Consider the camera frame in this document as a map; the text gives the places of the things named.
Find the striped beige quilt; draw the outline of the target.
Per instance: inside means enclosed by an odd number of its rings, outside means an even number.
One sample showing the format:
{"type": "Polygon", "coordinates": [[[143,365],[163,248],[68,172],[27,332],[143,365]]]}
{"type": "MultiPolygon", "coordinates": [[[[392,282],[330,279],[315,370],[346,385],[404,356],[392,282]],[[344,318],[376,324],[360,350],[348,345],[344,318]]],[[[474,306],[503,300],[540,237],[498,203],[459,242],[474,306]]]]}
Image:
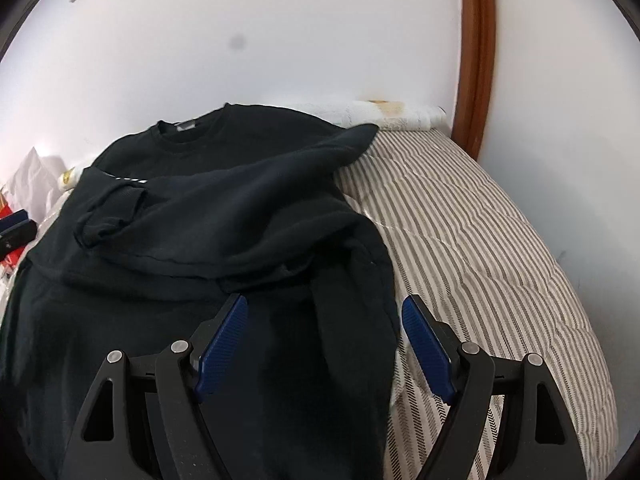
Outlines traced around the striped beige quilt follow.
{"type": "Polygon", "coordinates": [[[492,356],[544,358],[587,476],[606,477],[618,429],[598,338],[559,263],[498,184],[434,129],[380,132],[336,182],[378,228],[398,299],[419,295],[460,339],[492,356]]]}

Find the black sweatshirt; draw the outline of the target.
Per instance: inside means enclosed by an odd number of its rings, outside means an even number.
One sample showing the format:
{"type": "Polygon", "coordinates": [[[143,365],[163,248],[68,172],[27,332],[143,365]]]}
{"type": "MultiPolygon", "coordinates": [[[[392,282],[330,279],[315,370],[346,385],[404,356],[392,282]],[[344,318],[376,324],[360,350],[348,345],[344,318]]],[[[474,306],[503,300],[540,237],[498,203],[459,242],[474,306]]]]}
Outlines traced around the black sweatshirt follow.
{"type": "Polygon", "coordinates": [[[55,479],[108,352],[190,336],[227,298],[253,325],[205,405],[232,468],[382,477],[399,320],[376,226],[334,177],[378,127],[226,105],[111,144],[24,257],[1,323],[1,474],[55,479]]]}

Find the red package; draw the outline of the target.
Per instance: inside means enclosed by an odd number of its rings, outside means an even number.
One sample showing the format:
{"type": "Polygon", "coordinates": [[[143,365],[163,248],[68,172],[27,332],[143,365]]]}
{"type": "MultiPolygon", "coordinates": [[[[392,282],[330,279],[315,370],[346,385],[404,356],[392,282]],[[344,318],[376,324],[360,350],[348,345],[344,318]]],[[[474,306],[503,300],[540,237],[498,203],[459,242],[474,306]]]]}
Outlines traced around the red package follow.
{"type": "MultiPolygon", "coordinates": [[[[0,202],[1,202],[1,211],[0,211],[0,219],[4,219],[9,217],[10,214],[13,214],[13,210],[11,209],[9,203],[4,198],[3,194],[0,194],[0,202]]],[[[15,267],[18,265],[18,262],[22,258],[23,252],[25,248],[21,247],[14,252],[10,252],[6,258],[1,260],[1,275],[9,275],[13,272],[15,267]]]]}

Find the dark blue box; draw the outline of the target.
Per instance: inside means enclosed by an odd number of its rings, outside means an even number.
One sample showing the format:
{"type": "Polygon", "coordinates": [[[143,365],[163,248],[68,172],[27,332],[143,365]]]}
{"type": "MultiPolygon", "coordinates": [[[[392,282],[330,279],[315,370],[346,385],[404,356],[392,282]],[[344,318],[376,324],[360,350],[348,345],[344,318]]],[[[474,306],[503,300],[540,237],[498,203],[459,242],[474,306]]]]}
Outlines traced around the dark blue box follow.
{"type": "Polygon", "coordinates": [[[13,252],[17,248],[24,247],[37,235],[37,223],[29,218],[24,209],[1,219],[1,251],[13,252]]]}

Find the white fluffy blanket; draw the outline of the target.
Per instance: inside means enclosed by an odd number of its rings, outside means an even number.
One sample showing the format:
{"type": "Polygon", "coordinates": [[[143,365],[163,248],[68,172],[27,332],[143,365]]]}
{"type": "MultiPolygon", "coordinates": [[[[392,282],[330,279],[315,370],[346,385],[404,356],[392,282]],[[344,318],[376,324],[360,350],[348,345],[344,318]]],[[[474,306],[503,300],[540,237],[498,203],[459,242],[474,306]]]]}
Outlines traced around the white fluffy blanket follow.
{"type": "Polygon", "coordinates": [[[362,124],[375,124],[385,131],[448,128],[446,112],[439,106],[411,106],[395,101],[337,101],[283,104],[283,107],[316,116],[343,128],[362,124]]]}

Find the white crumpled paper bag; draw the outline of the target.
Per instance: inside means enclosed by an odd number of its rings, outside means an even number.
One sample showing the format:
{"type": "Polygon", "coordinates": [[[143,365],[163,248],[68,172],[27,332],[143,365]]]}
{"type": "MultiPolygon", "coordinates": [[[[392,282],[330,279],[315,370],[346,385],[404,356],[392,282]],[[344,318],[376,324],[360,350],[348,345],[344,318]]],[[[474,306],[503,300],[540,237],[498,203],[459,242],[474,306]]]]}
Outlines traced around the white crumpled paper bag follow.
{"type": "Polygon", "coordinates": [[[24,210],[30,220],[41,223],[81,174],[81,168],[67,168],[61,156],[41,157],[32,148],[2,185],[2,197],[13,211],[24,210]]]}

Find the brown wooden door frame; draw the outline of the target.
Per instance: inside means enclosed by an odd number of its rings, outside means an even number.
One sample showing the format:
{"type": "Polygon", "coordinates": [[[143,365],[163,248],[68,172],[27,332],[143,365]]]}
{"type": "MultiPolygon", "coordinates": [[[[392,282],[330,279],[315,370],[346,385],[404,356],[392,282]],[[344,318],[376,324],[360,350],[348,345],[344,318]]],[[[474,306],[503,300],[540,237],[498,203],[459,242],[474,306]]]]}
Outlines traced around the brown wooden door frame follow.
{"type": "Polygon", "coordinates": [[[461,0],[460,68],[451,137],[472,159],[478,159],[484,138],[496,41],[496,0],[461,0]]]}

